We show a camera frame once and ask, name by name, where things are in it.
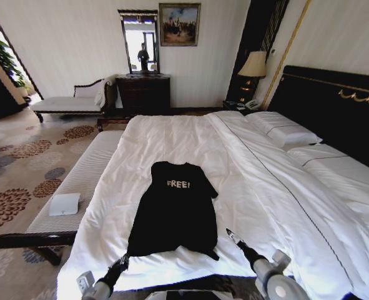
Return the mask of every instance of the green plant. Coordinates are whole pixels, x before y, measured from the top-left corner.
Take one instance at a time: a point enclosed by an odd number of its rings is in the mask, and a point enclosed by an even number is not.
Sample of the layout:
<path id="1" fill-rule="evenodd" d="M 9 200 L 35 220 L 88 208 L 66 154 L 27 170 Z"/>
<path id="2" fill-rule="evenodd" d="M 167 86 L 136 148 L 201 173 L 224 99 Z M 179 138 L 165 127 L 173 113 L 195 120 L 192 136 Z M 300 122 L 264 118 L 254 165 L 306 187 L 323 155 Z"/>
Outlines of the green plant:
<path id="1" fill-rule="evenodd" d="M 22 72 L 16 69 L 14 58 L 8 53 L 8 51 L 6 51 L 6 48 L 9 48 L 9 46 L 6 43 L 0 41 L 1 67 L 4 69 L 5 73 L 9 76 L 9 78 L 11 78 L 11 81 L 17 88 L 25 86 Z"/>

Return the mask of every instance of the mirror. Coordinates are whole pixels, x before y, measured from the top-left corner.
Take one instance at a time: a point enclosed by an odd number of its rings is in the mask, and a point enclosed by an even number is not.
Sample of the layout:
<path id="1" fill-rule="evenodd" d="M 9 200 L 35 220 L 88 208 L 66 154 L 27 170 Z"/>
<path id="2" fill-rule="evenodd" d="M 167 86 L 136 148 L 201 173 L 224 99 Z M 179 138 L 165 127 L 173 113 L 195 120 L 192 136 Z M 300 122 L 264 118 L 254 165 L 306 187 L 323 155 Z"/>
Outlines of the mirror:
<path id="1" fill-rule="evenodd" d="M 130 74 L 158 74 L 158 11 L 118 9 L 118 12 Z"/>

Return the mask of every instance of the patterned carpet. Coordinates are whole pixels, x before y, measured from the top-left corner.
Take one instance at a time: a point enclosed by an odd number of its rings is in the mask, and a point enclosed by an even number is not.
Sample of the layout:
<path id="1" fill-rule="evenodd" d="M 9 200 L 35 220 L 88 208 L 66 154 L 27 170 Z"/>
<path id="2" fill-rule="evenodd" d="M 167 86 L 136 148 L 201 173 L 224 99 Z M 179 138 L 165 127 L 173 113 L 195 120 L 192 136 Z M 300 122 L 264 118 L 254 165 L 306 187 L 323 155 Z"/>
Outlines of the patterned carpet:
<path id="1" fill-rule="evenodd" d="M 0 120 L 0 234 L 25 232 L 97 135 L 96 119 L 45 115 L 41 124 L 27 108 Z M 124 127 L 108 125 L 105 130 Z M 62 253 L 62 266 L 70 248 L 58 251 Z M 60 268 L 28 249 L 0 250 L 0 299 L 55 299 Z M 113 298 L 144 299 L 160 288 L 123 292 Z M 171 288 L 214 289 L 229 291 L 241 299 L 262 299 L 250 278 L 211 276 Z"/>

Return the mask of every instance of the picture frame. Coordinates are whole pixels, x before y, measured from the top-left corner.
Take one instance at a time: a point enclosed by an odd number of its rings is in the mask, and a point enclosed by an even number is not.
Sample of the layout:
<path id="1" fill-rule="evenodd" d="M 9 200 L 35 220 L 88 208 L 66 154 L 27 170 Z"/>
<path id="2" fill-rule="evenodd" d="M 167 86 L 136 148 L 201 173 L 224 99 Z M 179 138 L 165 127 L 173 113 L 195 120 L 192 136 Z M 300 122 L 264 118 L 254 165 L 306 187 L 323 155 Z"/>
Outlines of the picture frame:
<path id="1" fill-rule="evenodd" d="M 198 45 L 201 3 L 159 3 L 160 45 Z"/>

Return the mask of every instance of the lampshade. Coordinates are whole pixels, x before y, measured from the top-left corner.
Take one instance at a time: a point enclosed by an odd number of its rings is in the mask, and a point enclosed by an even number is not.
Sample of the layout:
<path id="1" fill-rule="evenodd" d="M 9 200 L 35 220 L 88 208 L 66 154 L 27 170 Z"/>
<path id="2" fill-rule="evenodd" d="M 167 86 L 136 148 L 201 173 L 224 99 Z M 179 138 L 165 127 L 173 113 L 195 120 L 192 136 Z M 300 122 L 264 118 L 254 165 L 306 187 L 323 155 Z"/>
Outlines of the lampshade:
<path id="1" fill-rule="evenodd" d="M 248 56 L 247 61 L 239 72 L 246 77 L 264 77 L 266 75 L 266 51 L 254 51 Z"/>

